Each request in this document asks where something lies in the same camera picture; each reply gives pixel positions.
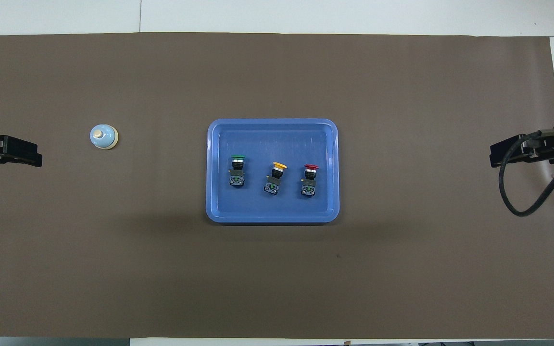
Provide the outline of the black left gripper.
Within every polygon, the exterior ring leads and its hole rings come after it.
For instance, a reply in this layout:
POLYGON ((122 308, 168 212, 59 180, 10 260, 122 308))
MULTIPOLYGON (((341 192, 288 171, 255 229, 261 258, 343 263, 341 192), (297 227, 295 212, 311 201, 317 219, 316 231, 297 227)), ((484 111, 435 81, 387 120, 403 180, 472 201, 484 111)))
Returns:
POLYGON ((29 166, 42 167, 43 156, 37 144, 9 135, 0 135, 0 162, 23 162, 29 166))

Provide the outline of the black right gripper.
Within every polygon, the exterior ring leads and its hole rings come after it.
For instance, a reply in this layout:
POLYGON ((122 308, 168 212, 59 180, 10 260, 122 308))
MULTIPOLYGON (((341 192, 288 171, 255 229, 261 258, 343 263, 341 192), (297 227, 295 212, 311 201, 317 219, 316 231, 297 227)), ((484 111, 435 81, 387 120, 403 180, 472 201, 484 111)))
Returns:
POLYGON ((500 167, 505 155, 508 162, 548 161, 554 164, 554 129, 519 134, 490 146, 490 166, 500 167))

